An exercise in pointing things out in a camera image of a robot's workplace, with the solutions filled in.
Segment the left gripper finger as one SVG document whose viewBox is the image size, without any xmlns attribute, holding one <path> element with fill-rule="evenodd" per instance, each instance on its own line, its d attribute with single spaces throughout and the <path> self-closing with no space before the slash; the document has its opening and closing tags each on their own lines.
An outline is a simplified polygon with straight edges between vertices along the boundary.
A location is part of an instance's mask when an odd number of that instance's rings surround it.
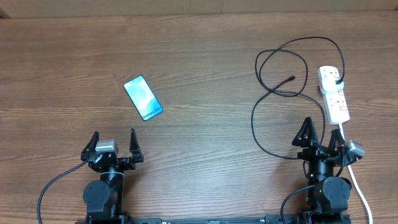
<svg viewBox="0 0 398 224">
<path fill-rule="evenodd" d="M 97 131 L 94 132 L 89 143 L 83 148 L 81 152 L 80 159 L 82 161 L 87 161 L 92 152 L 95 152 L 96 143 L 99 141 L 99 133 Z"/>
<path fill-rule="evenodd" d="M 144 156 L 138 145 L 136 132 L 133 128 L 131 129 L 131 134 L 130 134 L 129 152 L 132 154 L 132 159 L 134 163 L 144 162 Z"/>
</svg>

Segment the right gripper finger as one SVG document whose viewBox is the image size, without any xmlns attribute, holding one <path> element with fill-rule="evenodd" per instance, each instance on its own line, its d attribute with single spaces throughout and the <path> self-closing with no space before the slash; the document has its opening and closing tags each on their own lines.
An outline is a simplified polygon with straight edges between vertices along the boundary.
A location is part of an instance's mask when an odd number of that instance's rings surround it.
<svg viewBox="0 0 398 224">
<path fill-rule="evenodd" d="M 341 134 L 341 130 L 334 129 L 331 132 L 331 138 L 330 138 L 330 142 L 328 145 L 328 152 L 332 153 L 332 152 L 340 151 L 344 145 L 345 145 L 345 140 Z"/>
<path fill-rule="evenodd" d="M 318 135 L 311 117 L 306 117 L 292 141 L 293 146 L 312 147 L 318 144 Z"/>
</svg>

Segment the blue Galaxy smartphone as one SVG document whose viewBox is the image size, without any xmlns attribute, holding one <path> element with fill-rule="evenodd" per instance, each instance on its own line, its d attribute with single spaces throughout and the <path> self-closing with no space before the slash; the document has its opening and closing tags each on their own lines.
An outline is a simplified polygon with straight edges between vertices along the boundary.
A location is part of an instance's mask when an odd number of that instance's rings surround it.
<svg viewBox="0 0 398 224">
<path fill-rule="evenodd" d="M 142 75 L 125 83 L 123 87 L 144 121 L 163 112 L 162 105 Z"/>
</svg>

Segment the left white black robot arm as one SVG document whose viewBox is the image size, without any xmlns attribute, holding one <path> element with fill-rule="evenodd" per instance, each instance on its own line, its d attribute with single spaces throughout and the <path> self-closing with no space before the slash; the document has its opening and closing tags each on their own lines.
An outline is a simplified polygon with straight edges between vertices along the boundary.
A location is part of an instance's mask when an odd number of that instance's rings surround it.
<svg viewBox="0 0 398 224">
<path fill-rule="evenodd" d="M 85 223 L 133 223 L 123 210 L 124 172 L 134 170 L 144 156 L 137 143 L 136 132 L 130 131 L 129 157 L 118 156 L 115 140 L 101 140 L 96 131 L 81 152 L 81 160 L 99 173 L 99 179 L 90 182 L 83 191 L 86 204 Z"/>
</svg>

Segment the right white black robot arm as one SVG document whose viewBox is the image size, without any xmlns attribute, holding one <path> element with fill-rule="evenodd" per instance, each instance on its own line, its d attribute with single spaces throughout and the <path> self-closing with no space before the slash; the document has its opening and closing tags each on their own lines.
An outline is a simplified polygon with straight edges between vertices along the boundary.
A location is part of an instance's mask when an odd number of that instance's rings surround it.
<svg viewBox="0 0 398 224">
<path fill-rule="evenodd" d="M 312 118 L 305 118 L 292 145 L 303 150 L 297 158 L 308 163 L 307 193 L 308 208 L 299 211 L 290 219 L 290 223 L 350 223 L 349 216 L 343 212 L 348 209 L 351 182 L 340 173 L 333 173 L 335 167 L 344 167 L 350 161 L 349 147 L 345 144 L 340 130 L 331 132 L 328 146 L 318 142 L 318 136 Z"/>
</svg>

